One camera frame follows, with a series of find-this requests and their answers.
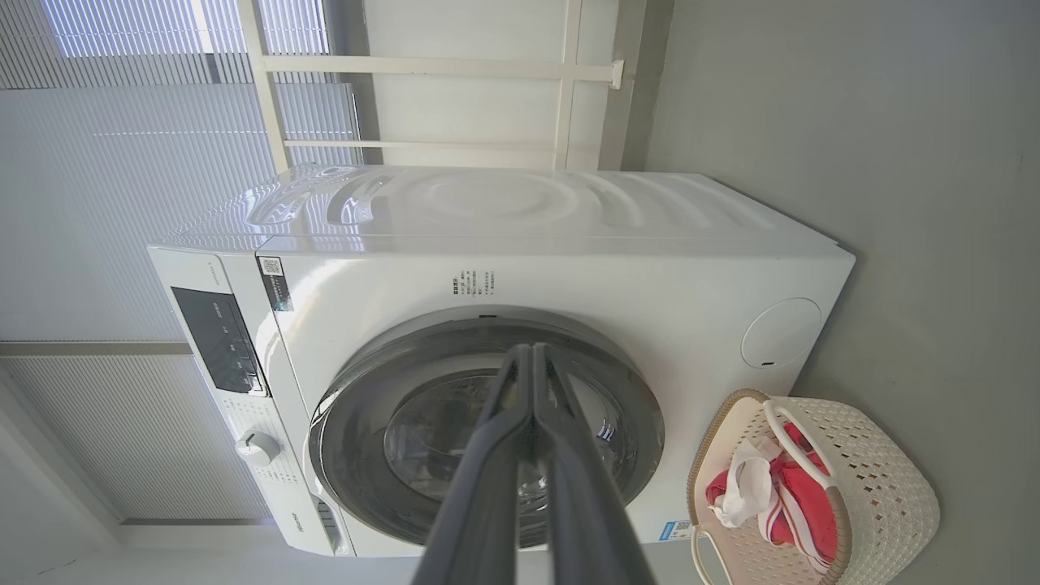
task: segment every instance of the control panel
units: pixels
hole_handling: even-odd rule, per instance
[[[199,357],[222,390],[267,395],[253,342],[234,295],[173,287]]]
[[[265,397],[220,392],[217,404],[238,442],[235,451],[250,465],[271,517],[291,546],[319,555],[343,548],[335,522],[327,523],[304,482],[285,428]]]

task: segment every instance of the clothes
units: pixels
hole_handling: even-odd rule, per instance
[[[787,423],[784,425],[784,431],[803,451],[806,451],[806,456],[817,468],[830,475],[820,459],[820,455],[812,451],[809,441],[802,435],[798,427]],[[746,441],[742,441],[737,446],[737,451],[740,450],[744,442]],[[759,532],[762,538],[773,544],[792,544],[806,555],[809,564],[816,571],[827,573],[831,563],[834,562],[834,554],[837,551],[837,525],[834,522],[834,511],[827,498],[827,492],[779,447],[771,440],[766,440],[766,442],[776,447],[776,452],[779,452],[779,455],[770,461],[770,495],[766,499],[769,506],[757,514]],[[736,462],[737,454],[734,452],[733,463]],[[729,476],[732,474],[733,467],[734,465],[731,464],[729,472],[719,474],[706,490],[708,502],[716,504],[709,508],[716,511],[716,515],[719,516],[723,526],[729,528],[736,528],[745,519],[751,517],[750,515],[729,515],[724,520],[717,509],[717,507],[725,505],[726,495],[729,493]],[[760,465],[756,463],[751,468],[756,474],[755,481],[760,482]],[[743,479],[739,473],[737,473],[737,478],[738,482]],[[740,489],[739,494],[743,493],[745,490]],[[761,500],[761,495],[758,495],[756,502]],[[740,519],[740,522],[735,523],[735,526],[729,526],[727,522],[734,524],[733,519]]]
[[[770,461],[783,450],[765,437],[737,443],[729,470],[708,486],[708,508],[726,528],[737,528],[748,518],[776,505]]]

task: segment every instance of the printed label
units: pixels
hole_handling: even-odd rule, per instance
[[[688,540],[694,535],[693,523],[690,520],[674,520],[665,525],[664,532],[657,540]]]
[[[282,272],[282,259],[260,256],[260,273],[269,276],[285,276],[285,273]]]
[[[257,264],[260,266],[263,286],[267,289],[270,308],[282,312],[291,311],[292,297],[289,296],[289,284],[285,280],[285,273],[282,272],[282,259],[257,256]]]
[[[460,271],[451,278],[451,294],[491,297],[495,294],[495,271]]]

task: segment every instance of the white plastic basket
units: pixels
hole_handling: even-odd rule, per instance
[[[794,423],[820,455],[823,474],[783,431]],[[705,488],[729,468],[742,438],[769,435],[827,492],[837,524],[838,546],[826,575],[789,544],[774,546],[757,523],[723,527],[707,508]],[[770,397],[757,390],[730,395],[719,410],[690,472],[686,486],[695,525],[693,554],[707,585],[697,546],[710,539],[732,585],[882,585],[917,556],[939,526],[939,504],[917,467],[859,410],[826,400]]]

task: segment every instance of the red towel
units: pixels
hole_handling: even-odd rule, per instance
[[[817,468],[830,475],[798,427],[787,423],[784,431]],[[726,493],[726,474],[719,474],[708,484],[708,503]],[[827,573],[834,562],[838,543],[837,525],[827,492],[786,453],[771,462],[770,475],[778,498],[776,506],[758,515],[762,537],[778,546],[784,543],[795,545],[806,554],[813,568]]]

